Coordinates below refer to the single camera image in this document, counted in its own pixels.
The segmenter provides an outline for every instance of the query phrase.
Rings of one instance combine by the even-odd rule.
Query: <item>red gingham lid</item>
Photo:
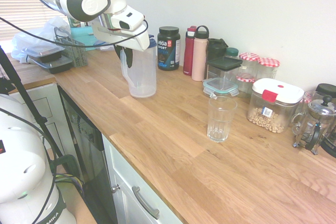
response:
[[[239,55],[240,59],[248,60],[248,61],[256,61],[259,60],[259,55],[254,54],[253,52],[243,52]]]
[[[255,79],[254,79],[254,78],[245,79],[245,78],[242,78],[242,77],[237,76],[236,79],[237,79],[238,81],[243,81],[243,82],[255,82]]]
[[[260,58],[258,62],[265,67],[277,68],[280,66],[280,61],[272,58]]]

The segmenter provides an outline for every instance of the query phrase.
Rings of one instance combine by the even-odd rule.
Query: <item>white wall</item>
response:
[[[280,60],[278,80],[305,90],[336,85],[336,0],[127,2],[145,15],[151,34],[160,26],[177,26],[184,41],[188,27],[206,25],[211,38],[223,38],[240,52]]]

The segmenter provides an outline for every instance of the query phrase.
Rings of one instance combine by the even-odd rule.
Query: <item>drawer handle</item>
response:
[[[134,192],[135,197],[139,201],[139,203],[143,206],[143,208],[151,215],[153,216],[156,220],[159,219],[159,213],[160,211],[158,209],[153,209],[151,208],[146,201],[141,197],[140,195],[140,187],[139,186],[132,186],[132,191]]]

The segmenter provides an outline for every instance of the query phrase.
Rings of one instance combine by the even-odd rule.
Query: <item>vega sport label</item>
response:
[[[157,60],[160,67],[173,68],[180,63],[181,40],[158,40]]]

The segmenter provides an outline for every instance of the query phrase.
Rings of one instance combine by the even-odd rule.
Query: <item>pink water bottle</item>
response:
[[[196,31],[196,26],[191,26],[187,29],[187,32],[185,33],[183,73],[187,76],[191,76],[191,72],[193,68],[195,31]]]
[[[204,27],[206,31],[199,31],[201,27]],[[193,71],[191,74],[191,79],[194,81],[204,80],[208,39],[209,29],[206,26],[197,27],[194,40]]]

